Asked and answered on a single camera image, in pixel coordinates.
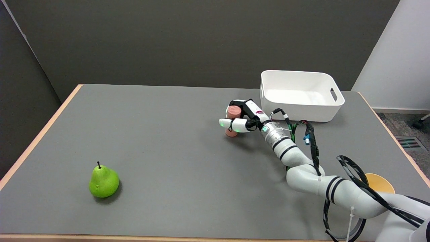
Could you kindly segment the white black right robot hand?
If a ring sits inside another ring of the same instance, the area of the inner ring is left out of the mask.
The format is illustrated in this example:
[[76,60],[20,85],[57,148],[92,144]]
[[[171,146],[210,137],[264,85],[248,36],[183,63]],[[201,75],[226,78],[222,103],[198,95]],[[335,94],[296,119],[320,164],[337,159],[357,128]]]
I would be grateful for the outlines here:
[[219,125],[226,130],[247,133],[256,129],[261,130],[266,124],[272,122],[269,116],[251,98],[232,100],[227,107],[231,106],[238,106],[240,114],[238,118],[225,117],[219,119]]

